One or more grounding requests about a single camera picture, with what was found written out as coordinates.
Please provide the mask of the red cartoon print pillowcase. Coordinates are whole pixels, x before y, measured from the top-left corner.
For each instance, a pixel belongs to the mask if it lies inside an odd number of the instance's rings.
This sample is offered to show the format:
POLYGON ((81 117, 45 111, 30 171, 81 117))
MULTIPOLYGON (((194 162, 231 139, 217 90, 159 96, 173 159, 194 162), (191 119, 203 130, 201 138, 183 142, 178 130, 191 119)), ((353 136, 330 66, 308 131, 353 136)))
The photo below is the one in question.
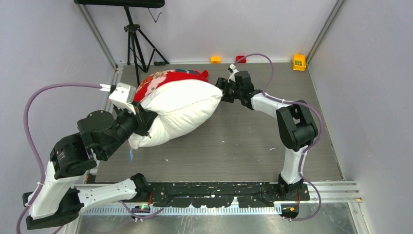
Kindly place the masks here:
POLYGON ((153 93, 157 88, 167 83, 189 79, 207 82, 209 79, 208 77, 209 72, 207 70, 199 72, 197 70, 171 69, 156 72, 147 77, 136 88, 136 94, 133 98, 133 102, 141 103, 149 94, 153 93))

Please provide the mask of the white pillow insert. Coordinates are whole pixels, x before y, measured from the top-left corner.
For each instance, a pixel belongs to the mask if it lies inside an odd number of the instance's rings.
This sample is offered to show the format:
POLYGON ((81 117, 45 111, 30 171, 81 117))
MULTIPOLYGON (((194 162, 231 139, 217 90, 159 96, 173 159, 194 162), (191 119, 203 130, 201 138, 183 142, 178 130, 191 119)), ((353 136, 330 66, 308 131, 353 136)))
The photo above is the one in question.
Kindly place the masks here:
POLYGON ((158 114, 148 136, 132 134, 129 145, 133 149, 158 146, 192 132, 212 116, 222 96, 219 88, 196 79, 161 85, 141 102, 144 110, 158 114))

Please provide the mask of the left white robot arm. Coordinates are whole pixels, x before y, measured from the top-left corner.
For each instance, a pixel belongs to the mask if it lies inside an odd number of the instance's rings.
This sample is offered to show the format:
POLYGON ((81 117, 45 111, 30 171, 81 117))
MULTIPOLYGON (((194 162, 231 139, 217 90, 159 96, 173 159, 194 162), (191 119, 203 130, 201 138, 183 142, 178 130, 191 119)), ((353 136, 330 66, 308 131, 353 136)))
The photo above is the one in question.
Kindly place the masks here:
POLYGON ((94 207, 119 200, 145 201, 150 186, 145 177, 135 174, 116 184, 95 189, 80 189, 75 182, 99 160, 106 161, 134 133, 149 134, 157 114, 139 105, 133 111, 115 107, 116 115, 94 111, 77 122, 78 132, 58 141, 50 153, 45 181, 39 193, 23 195, 28 208, 29 230, 63 226, 94 207))

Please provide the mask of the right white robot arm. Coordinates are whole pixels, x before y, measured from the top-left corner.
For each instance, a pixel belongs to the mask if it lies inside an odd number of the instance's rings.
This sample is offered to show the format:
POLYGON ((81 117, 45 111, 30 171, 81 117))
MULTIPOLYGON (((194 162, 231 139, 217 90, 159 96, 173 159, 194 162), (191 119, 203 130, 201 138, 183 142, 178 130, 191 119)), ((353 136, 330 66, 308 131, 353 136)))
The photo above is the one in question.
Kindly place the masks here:
POLYGON ((215 85, 223 92, 222 101, 233 103, 239 100, 242 106, 276 119, 285 146, 276 191, 282 199, 291 200, 303 186, 306 154, 319 135, 309 105, 303 100, 287 101, 255 89, 247 71, 234 72, 230 78, 218 78, 215 85))

